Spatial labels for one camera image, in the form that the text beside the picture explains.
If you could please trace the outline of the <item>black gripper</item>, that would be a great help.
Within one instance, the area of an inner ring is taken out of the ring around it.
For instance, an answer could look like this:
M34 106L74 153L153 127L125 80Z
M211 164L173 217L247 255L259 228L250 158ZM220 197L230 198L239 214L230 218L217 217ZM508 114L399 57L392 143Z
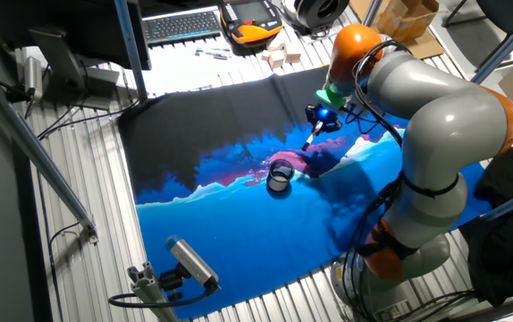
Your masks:
M305 113L307 121L313 125L311 131L313 134L318 134L322 130L331 133L341 128L341 121L338 119L338 114L321 104L308 105L305 108Z

